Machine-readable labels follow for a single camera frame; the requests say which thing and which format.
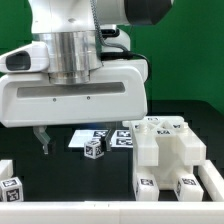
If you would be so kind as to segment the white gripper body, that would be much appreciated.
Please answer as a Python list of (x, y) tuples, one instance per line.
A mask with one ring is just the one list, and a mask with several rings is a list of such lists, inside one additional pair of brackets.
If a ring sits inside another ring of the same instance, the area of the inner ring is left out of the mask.
[(106, 61), (90, 81), (52, 85), (43, 73), (0, 78), (0, 123), (6, 127), (139, 120), (147, 113), (147, 63)]

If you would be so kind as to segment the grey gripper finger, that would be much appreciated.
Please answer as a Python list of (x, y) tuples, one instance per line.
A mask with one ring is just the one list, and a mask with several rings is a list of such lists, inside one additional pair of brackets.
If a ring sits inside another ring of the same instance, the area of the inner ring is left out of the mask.
[(106, 134), (105, 139), (104, 139), (106, 151), (111, 150), (111, 138), (113, 137), (113, 134), (116, 130), (116, 126), (117, 126), (116, 122), (112, 122), (107, 125), (108, 133)]
[(45, 154), (49, 153), (49, 143), (50, 143), (50, 137), (46, 132), (47, 127), (46, 126), (34, 126), (33, 132), (36, 138), (41, 142), (43, 146), (43, 151)]

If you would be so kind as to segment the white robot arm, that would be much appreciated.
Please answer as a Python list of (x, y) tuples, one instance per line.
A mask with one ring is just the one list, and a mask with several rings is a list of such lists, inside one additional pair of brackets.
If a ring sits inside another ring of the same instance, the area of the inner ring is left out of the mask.
[(32, 127), (138, 120), (147, 113), (148, 60), (122, 25), (155, 25), (174, 0), (28, 0), (30, 44), (0, 56), (0, 123)]

